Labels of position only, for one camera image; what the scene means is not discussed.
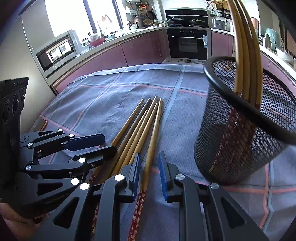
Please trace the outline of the left hand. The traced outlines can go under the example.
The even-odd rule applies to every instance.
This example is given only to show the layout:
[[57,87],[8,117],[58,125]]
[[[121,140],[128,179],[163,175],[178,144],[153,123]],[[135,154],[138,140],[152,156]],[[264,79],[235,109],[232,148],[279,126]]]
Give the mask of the left hand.
[[25,219],[17,214],[7,203],[1,203],[1,216],[17,240],[29,240],[40,225],[49,217],[43,214],[33,219]]

